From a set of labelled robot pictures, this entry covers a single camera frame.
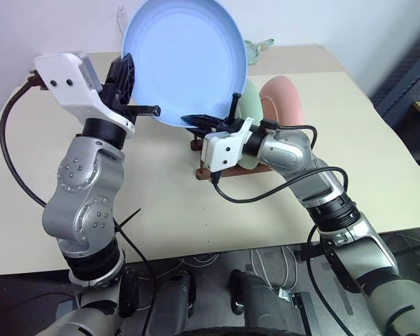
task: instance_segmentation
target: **blue plate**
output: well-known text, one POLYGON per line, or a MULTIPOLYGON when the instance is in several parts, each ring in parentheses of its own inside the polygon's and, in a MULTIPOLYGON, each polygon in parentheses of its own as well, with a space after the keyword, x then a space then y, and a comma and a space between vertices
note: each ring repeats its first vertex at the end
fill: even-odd
POLYGON ((243 38, 229 13, 214 0, 148 0, 134 14, 122 56, 135 63, 132 98, 159 105, 159 121, 189 127, 181 116, 225 118, 233 92, 247 75, 243 38))

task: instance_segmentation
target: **beige table surface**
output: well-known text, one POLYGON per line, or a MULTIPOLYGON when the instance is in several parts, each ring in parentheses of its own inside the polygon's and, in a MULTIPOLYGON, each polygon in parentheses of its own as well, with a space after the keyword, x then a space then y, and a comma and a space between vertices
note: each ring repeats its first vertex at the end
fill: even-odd
MULTIPOLYGON (((275 73, 294 82, 305 122, 318 128, 315 153, 348 172, 349 196, 377 231, 420 227, 420 168, 404 144, 324 49, 288 51, 268 50, 264 62, 249 69, 251 80, 261 88, 274 75, 270 63, 275 62, 275 73)), ((92 56, 101 78, 115 56, 92 56)), ((81 130, 49 92, 32 89, 13 109, 7 131, 11 157, 45 201, 54 192, 58 164, 81 130)), ((232 204, 208 181, 197 181, 199 154, 190 151, 191 139, 184 129, 141 117, 135 138, 123 148, 125 181, 115 217, 121 221, 142 208, 125 228, 148 259, 306 241, 312 221, 289 190, 254 204, 232 204)), ((252 197, 282 182, 267 172, 223 178, 220 187, 232 197, 252 197)), ((0 274, 67 268, 55 239, 42 228, 41 214, 12 179, 0 152, 0 274)), ((120 243, 129 262, 139 260, 120 243)))

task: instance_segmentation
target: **plate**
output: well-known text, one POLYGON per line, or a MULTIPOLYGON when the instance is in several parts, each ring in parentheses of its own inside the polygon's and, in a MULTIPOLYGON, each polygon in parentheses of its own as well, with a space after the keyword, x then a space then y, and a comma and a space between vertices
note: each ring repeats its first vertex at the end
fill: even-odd
POLYGON ((260 91, 263 115, 280 125, 301 125, 303 110, 293 82, 285 76, 269 79, 260 91))
MULTIPOLYGON (((257 88, 251 80, 246 81, 244 93, 238 101, 235 117, 246 119, 253 118, 253 124, 259 126, 263 119, 263 109, 261 106, 260 96, 257 88)), ((245 169, 254 169, 258 166, 258 158, 249 155, 243 155, 238 165, 245 169)))
POLYGON ((190 127, 189 114, 225 118, 247 76, 244 42, 214 0, 148 0, 134 14, 122 46, 135 64, 132 98, 159 105, 159 121, 190 127))

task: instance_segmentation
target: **cable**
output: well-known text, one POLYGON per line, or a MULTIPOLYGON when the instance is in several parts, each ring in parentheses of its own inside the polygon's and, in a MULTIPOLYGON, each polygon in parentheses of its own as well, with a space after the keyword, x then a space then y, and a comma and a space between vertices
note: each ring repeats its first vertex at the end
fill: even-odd
POLYGON ((231 197, 227 196, 218 187, 219 178, 215 175, 213 175, 214 177, 212 178, 212 184, 213 184, 216 192, 219 195, 221 195, 223 198, 225 198, 227 201, 230 201, 232 203, 244 204, 244 203, 252 203, 252 202, 257 202, 259 200, 262 200, 262 199, 264 199, 264 198, 266 198, 270 195, 273 195, 274 193, 279 192, 280 190, 282 190, 284 188, 287 188, 287 187, 293 185, 294 183, 296 183, 298 181, 301 181, 301 180, 307 178, 308 176, 319 174, 321 172, 339 172, 339 173, 341 173, 342 177, 344 178, 344 190, 347 191, 347 188, 349 186, 349 177, 347 176, 347 173, 343 170, 343 168, 339 168, 339 167, 322 167, 322 168, 316 168, 316 169, 307 171, 307 172, 303 173, 302 175, 299 175, 295 178, 292 178, 291 180, 287 181, 286 183, 283 183, 283 184, 279 185, 278 187, 275 187, 274 189, 271 189, 270 191, 265 192, 264 194, 261 194, 257 197, 248 198, 248 199, 234 199, 234 198, 231 198, 231 197))
POLYGON ((313 226, 311 231, 309 231, 308 240, 307 240, 307 258, 306 258, 307 260, 306 261, 307 261, 307 270, 308 270, 309 279, 311 280, 311 284, 313 285, 314 290, 316 291, 317 295, 319 296, 319 299, 321 299, 325 308, 328 310, 328 312, 331 314, 331 316, 334 318, 334 320, 337 322, 337 324, 339 324, 339 327, 341 327, 341 329, 344 331, 344 333, 346 333, 346 335, 353 336, 351 331, 343 324, 343 322, 341 321, 339 316, 336 315, 335 311, 330 307, 327 300, 324 298, 321 290, 317 286, 316 280, 314 279, 313 271, 311 269, 311 260, 310 260, 310 257, 309 257, 309 250, 312 247, 311 239, 312 239, 313 234, 316 231, 316 229, 317 229, 317 226, 316 225, 313 226))
POLYGON ((117 25, 118 25, 118 29, 120 30, 121 37, 124 38, 124 36, 123 36, 123 30, 121 29, 120 23, 118 21, 118 11, 117 11, 117 25))
POLYGON ((125 226, 135 215, 137 215, 141 211, 141 208, 136 210, 131 216, 127 217, 123 222, 120 224, 120 228, 125 226))
POLYGON ((314 148, 317 140, 317 129, 311 125, 295 125, 295 126, 278 126, 278 130, 311 130, 313 132, 313 139, 311 140, 311 149, 314 148))
MULTIPOLYGON (((411 249, 413 249, 416 246, 412 246, 409 242, 408 239, 413 240, 414 242, 420 243, 420 239, 411 237, 411 236, 406 236, 404 234, 401 233, 396 233, 397 236, 402 237, 404 239, 404 241, 406 242, 406 245, 408 245, 411 249)), ((420 252, 414 251, 415 254, 417 254, 420 257, 420 252)))
MULTIPOLYGON (((178 264, 177 266, 174 266, 174 267, 173 267, 173 268, 171 268, 170 270, 168 270, 168 271, 166 271, 166 272, 164 272, 164 273, 161 273, 161 274, 157 275, 155 278, 156 278, 156 279, 159 279, 159 278, 164 277, 165 275, 167 275, 167 274, 169 274, 169 273, 171 273, 171 272, 174 272, 174 271, 175 271, 175 270, 177 270, 180 266, 182 266, 182 264, 183 264, 183 260, 180 260, 180 261, 179 261, 179 264, 178 264)), ((139 280, 151 280, 151 278, 145 278, 145 277, 139 276, 139 280)))
POLYGON ((46 203, 39 198, 32 190, 25 184, 22 180, 20 175, 15 170, 13 161, 8 152, 8 145, 6 143, 6 123, 8 122, 8 116, 13 108, 14 104, 32 87, 34 86, 41 86, 42 88, 46 88, 45 84, 43 83, 41 77, 37 72, 34 73, 33 76, 28 77, 27 82, 9 99, 8 103, 6 103, 5 108, 3 109, 3 113, 1 114, 0 118, 0 147, 1 152, 3 153, 3 157, 5 159, 6 165, 13 175, 13 178, 17 181, 18 185, 25 191, 28 196, 30 196, 34 201, 36 201, 39 205, 44 207, 46 203))
MULTIPOLYGON (((267 273, 266 273, 265 265, 263 263, 263 259, 261 258, 261 255, 258 252, 258 250, 255 248, 255 252, 256 252, 256 254, 258 256, 258 259, 260 261, 263 274, 265 275, 266 283, 269 286, 269 288, 271 288, 274 291, 278 291, 280 288, 283 288, 283 289, 286 289, 287 291, 290 291, 290 290, 292 290, 297 285, 297 282, 298 282, 298 265, 297 265, 297 259, 295 259, 293 250, 291 250, 288 246, 286 246, 286 248, 288 249, 288 251, 293 256, 294 264, 295 264, 295 279, 294 279, 293 285, 290 288, 287 288, 286 287, 286 283, 288 282, 288 277, 289 277, 289 268, 288 268, 288 259, 287 259, 286 254, 285 254, 284 247, 283 246, 280 246, 280 249, 281 249, 281 254, 283 256, 283 259, 285 260, 286 276, 285 276, 285 280, 283 281, 283 283, 280 286, 278 286, 278 287, 273 287, 272 286, 269 278, 267 277, 267 273)), ((255 269, 255 264, 253 262, 253 249, 251 249, 251 264, 252 264, 253 272, 255 273, 255 275, 259 276, 257 270, 255 269)))
POLYGON ((141 336, 144 336, 146 334, 146 330, 148 329, 148 322, 151 317, 151 313, 153 312, 155 296, 157 293, 157 279, 155 278, 155 273, 154 273, 153 268, 151 267, 150 263, 145 258, 143 253, 139 250, 137 246, 135 246, 135 244, 131 241, 131 239, 123 232, 123 229, 117 224, 115 219, 113 220, 113 222, 115 224, 115 230, 121 234, 121 236, 125 239, 125 241, 137 252, 140 258, 143 260, 143 263, 148 269, 149 274, 151 275, 151 279, 153 280, 153 286, 154 286, 153 296, 151 298, 151 304, 148 310, 148 315, 146 316, 145 323, 143 325, 143 331, 141 332, 141 336))
POLYGON ((44 293, 44 294, 40 294, 40 295, 36 295, 36 296, 30 297, 29 299, 23 300, 23 301, 21 301, 21 302, 19 302, 17 304, 14 304, 13 306, 0 309, 0 313, 9 312, 10 310, 13 310, 13 309, 16 309, 18 307, 21 307, 21 306, 27 304, 28 302, 31 302, 33 300, 36 300, 36 299, 39 299, 39 298, 43 298, 43 297, 49 296, 49 295, 64 295, 64 296, 67 296, 68 298, 71 298, 71 299, 74 299, 74 300, 76 299, 75 295, 72 295, 72 294, 63 293, 63 292, 48 292, 48 293, 44 293))
POLYGON ((286 276, 285 276, 285 280, 283 281, 283 283, 278 286, 278 287, 273 287, 273 285, 271 284, 271 281, 269 280, 269 278, 267 277, 267 273, 266 273, 266 269, 265 269, 265 265, 263 263, 263 259, 261 258, 260 253, 258 252, 258 249, 251 249, 251 264, 252 264, 252 268, 253 268, 253 272, 255 273, 255 275, 259 276, 259 274, 257 273, 257 270, 255 269, 255 264, 253 262, 253 251, 255 250, 255 253, 258 256, 258 259, 260 261, 260 265, 261 265, 261 269, 263 271, 263 274, 265 275, 265 280, 267 285, 269 286, 270 289, 272 289, 273 291, 278 291, 280 288, 284 288, 286 285, 286 282, 288 281, 288 261, 286 259, 286 256, 284 254, 284 250, 282 250, 281 252, 283 253, 283 259, 285 260, 285 265, 286 265, 286 276))
POLYGON ((213 260, 211 262, 209 262, 208 264, 205 264, 205 265, 193 265, 193 264, 190 264, 189 262, 186 262, 185 259, 181 259, 181 260, 187 266, 194 267, 194 268, 203 268, 203 267, 207 267, 207 266, 210 266, 211 264, 213 264, 216 261, 216 259, 218 259, 218 257, 219 257, 219 254, 217 254, 216 257, 213 258, 213 260))
POLYGON ((150 304, 148 304, 148 305, 146 305, 145 307, 142 307, 142 308, 137 308, 137 311, 138 312, 141 312, 142 310, 147 310, 147 308, 151 308, 151 305, 150 304))
POLYGON ((205 263, 208 263, 208 262, 212 261, 212 260, 213 260, 213 258, 215 258, 215 257, 216 257, 216 254, 215 254, 215 253, 209 253, 209 254, 211 255, 211 257, 210 257, 210 258, 208 258, 208 259, 206 259, 206 260, 200 260, 200 259, 198 259, 197 257, 192 257, 192 258, 193 258, 193 260, 194 260, 195 262, 197 262, 197 263, 202 263, 202 264, 205 264, 205 263))
POLYGON ((293 250, 291 250, 288 246, 286 248, 288 249, 288 251, 290 251, 291 255, 293 256, 294 265, 295 265, 295 279, 294 279, 294 283, 293 283, 293 285, 290 288, 287 288, 288 291, 290 291, 291 289, 293 289, 297 285, 297 281, 298 281, 298 267, 297 267, 297 259, 295 258, 295 255, 294 255, 293 250))

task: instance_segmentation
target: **metal arm segment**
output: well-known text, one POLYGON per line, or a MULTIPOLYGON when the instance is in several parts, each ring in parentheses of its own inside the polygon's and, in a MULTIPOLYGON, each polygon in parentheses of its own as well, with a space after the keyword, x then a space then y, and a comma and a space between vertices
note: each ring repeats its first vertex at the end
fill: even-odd
POLYGON ((105 84, 84 54, 38 57, 35 65, 59 105, 83 124, 57 171, 57 188, 43 212, 78 291, 78 306, 40 335, 115 335, 138 305, 138 277, 125 267, 116 241, 113 201, 124 178, 126 138, 137 116, 159 106, 129 106, 134 85, 130 54, 112 62, 105 84))
MULTIPOLYGON (((258 159, 287 180, 326 166, 312 153, 307 136, 295 130, 268 132, 258 159)), ((400 277, 396 259, 336 176, 325 171, 290 188, 318 225, 325 255, 340 282, 364 295, 381 332, 420 336, 420 285, 400 277)))

